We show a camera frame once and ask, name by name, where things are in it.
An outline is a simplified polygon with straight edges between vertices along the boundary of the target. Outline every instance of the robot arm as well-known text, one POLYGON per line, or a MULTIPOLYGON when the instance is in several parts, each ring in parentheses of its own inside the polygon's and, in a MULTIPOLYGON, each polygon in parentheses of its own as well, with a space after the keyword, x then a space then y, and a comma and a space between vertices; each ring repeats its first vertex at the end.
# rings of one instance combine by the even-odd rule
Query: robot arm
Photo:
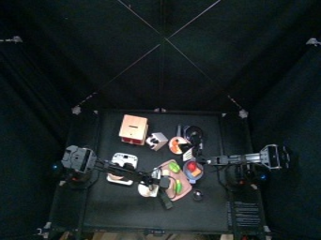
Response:
POLYGON ((289 168, 290 156, 285 146, 276 144, 268 145, 260 153, 246 155, 232 155, 210 157, 208 164, 216 166, 225 166, 229 164, 260 164, 269 170, 280 170, 289 168))
POLYGON ((133 165, 129 163, 126 163, 125 166, 121 167, 118 164, 111 163, 110 161, 106 161, 105 171, 107 173, 111 173, 113 175, 123 176, 133 182, 141 183, 147 187, 150 185, 159 185, 159 179, 153 178, 151 174, 146 172, 138 172, 133 168, 133 165))

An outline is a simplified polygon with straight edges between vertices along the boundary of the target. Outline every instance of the cable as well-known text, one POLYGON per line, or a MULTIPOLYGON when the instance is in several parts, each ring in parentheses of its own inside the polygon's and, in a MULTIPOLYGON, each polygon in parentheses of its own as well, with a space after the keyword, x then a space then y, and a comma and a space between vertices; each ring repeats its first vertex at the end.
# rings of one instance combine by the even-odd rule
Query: cable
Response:
POLYGON ((175 178, 174 178, 174 177, 171 177, 170 175, 169 175, 169 178, 171 178, 171 179, 173 179, 173 181, 174 181, 174 197, 171 197, 171 198, 170 198, 170 196, 169 196, 169 198, 170 198, 170 199, 174 199, 174 198, 175 198, 175 196, 177 196, 177 192, 175 192, 175 178))

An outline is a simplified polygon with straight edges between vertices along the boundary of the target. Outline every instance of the orange box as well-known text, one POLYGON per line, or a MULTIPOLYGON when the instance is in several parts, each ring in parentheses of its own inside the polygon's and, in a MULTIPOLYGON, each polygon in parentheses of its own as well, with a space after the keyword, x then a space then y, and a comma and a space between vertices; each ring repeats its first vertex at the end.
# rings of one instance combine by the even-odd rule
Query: orange box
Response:
POLYGON ((145 144, 149 129, 147 120, 146 117, 125 115, 119 131, 122 142, 138 145, 145 144))

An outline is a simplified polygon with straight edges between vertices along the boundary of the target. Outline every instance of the small object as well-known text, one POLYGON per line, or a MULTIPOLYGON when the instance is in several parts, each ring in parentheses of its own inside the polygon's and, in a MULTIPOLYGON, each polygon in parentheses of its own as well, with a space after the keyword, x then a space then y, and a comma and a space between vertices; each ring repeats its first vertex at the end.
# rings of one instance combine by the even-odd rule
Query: small object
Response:
POLYGON ((119 131, 122 142, 143 145, 146 142, 147 129, 149 125, 146 117, 126 114, 119 131))
POLYGON ((189 171, 190 171, 191 173, 196 171, 196 169, 197 169, 197 163, 196 163, 196 161, 189 162, 189 164, 187 164, 187 169, 189 169, 189 171))
POLYGON ((200 168, 196 168, 194 172, 191 172, 190 174, 193 175, 193 177, 197 177, 201 173, 202 171, 200 170, 200 168))
POLYGON ((191 159, 186 162, 183 166, 183 173, 187 176, 190 183, 196 184, 196 181, 204 176, 204 166, 194 159, 191 159), (197 164, 197 169, 194 172, 190 172, 190 170, 187 169, 187 165, 190 162, 196 162, 197 164))
MULTIPOLYGON (((135 155, 115 153, 113 156, 111 163, 118 164, 123 167, 126 164, 130 164, 133 168, 137 168, 138 157, 135 155)), ((125 179, 123 176, 117 176, 111 173, 107 173, 107 181, 115 184, 130 186, 133 184, 131 180, 125 179)))
POLYGON ((179 145, 189 143, 187 140, 181 136, 182 135, 181 131, 182 131, 181 130, 181 125, 178 125, 178 127, 177 127, 177 135, 175 135, 174 138, 170 139, 170 143, 169 143, 170 150, 177 155, 183 154, 183 151, 182 151, 179 145))
POLYGON ((163 176, 170 176, 170 171, 169 171, 167 169, 165 169, 165 170, 162 171, 162 174, 163 174, 163 176))
POLYGON ((162 132, 153 133, 151 136, 146 139, 146 143, 150 146, 150 149, 155 151, 167 143, 167 141, 169 139, 162 132))
POLYGON ((193 192, 193 198, 194 198, 196 201, 201 201, 201 200, 204 199, 204 193, 202 193, 201 190, 197 189, 197 190, 193 192))
POLYGON ((181 171, 181 168, 179 168, 179 165, 175 163, 175 162, 171 162, 170 165, 170 170, 174 172, 174 173, 179 173, 181 171))
POLYGON ((183 189, 183 185, 182 185, 181 181, 177 179, 175 180, 175 194, 181 194, 182 189, 183 189))

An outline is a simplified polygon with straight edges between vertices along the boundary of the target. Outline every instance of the black curtain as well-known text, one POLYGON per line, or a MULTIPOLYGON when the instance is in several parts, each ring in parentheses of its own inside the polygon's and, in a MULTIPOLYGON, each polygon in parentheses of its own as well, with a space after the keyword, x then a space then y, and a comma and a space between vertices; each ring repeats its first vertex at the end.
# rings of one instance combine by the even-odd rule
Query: black curtain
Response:
MULTIPOLYGON (((166 24, 167 37, 214 3, 125 2, 159 32, 166 24)), ((265 191, 269 225, 285 239, 321 238, 321 47, 305 45, 320 34, 320 1, 221 1, 170 38, 212 80, 169 43, 153 49, 163 39, 119 1, 0 6, 2 38, 24 40, 0 43, 2 237, 47 222, 47 170, 71 107, 102 89, 84 107, 237 111, 230 94, 250 112, 254 150, 278 143, 293 151, 292 169, 272 174, 265 191)))
POLYGON ((12 42, 0 43, 0 89, 0 238, 28 239, 50 217, 51 164, 63 155, 71 108, 12 42))
POLYGON ((285 239, 321 238, 321 48, 311 47, 250 112, 256 151, 290 149, 290 169, 273 172, 265 191, 270 227, 285 239))

